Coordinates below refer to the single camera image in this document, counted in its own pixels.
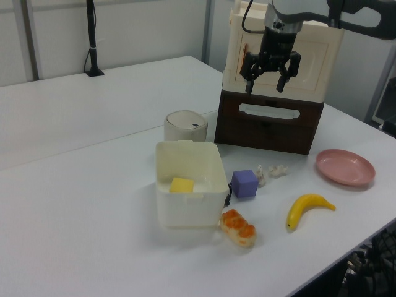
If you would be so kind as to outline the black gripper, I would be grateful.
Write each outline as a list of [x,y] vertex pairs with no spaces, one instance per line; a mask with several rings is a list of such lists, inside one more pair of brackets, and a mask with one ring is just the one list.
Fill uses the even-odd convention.
[[259,54],[248,51],[239,72],[246,82],[246,93],[252,93],[254,81],[265,72],[279,71],[276,89],[280,93],[290,78],[298,75],[301,55],[292,51],[296,36],[265,28]]

